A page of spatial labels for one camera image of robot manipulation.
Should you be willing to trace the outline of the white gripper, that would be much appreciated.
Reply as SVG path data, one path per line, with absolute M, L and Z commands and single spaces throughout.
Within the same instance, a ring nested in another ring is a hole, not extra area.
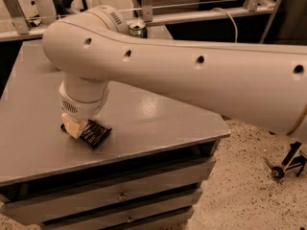
M 97 115 L 106 104 L 109 81 L 84 80 L 65 74 L 59 88 L 61 120 L 66 132 L 79 139 L 87 119 Z

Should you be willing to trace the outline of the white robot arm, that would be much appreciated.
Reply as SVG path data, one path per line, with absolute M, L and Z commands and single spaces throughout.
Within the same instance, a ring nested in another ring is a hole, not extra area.
M 139 38 L 99 6 L 45 31 L 43 51 L 64 74 L 61 107 L 80 122 L 98 114 L 111 81 L 307 141 L 307 48 Z

